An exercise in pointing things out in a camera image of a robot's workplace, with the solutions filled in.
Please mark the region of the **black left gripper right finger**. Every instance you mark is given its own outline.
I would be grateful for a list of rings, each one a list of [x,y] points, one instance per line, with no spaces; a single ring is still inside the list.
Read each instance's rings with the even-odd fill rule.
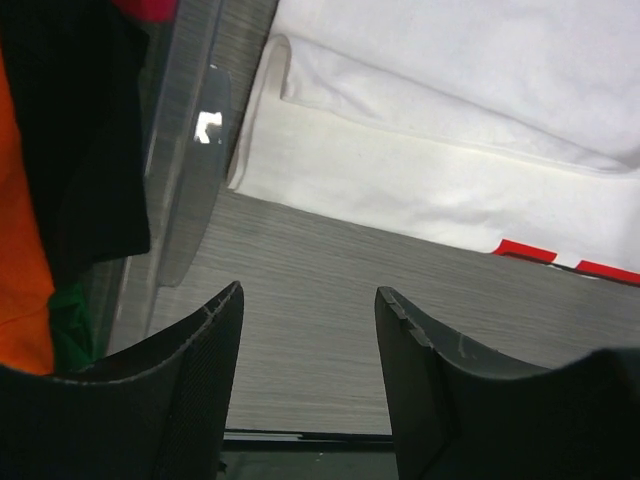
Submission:
[[[381,287],[375,323],[403,479],[635,479],[639,352],[547,369],[432,318]]]

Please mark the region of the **white t-shirt with red print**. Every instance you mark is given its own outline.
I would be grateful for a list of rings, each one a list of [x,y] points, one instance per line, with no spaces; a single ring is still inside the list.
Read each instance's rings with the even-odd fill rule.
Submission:
[[[282,1],[235,192],[639,281],[635,1]]]

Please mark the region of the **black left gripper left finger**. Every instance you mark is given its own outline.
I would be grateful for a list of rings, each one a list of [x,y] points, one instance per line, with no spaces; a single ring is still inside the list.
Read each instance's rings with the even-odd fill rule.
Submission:
[[[186,318],[72,373],[1,370],[5,479],[213,479],[239,353],[233,282]]]

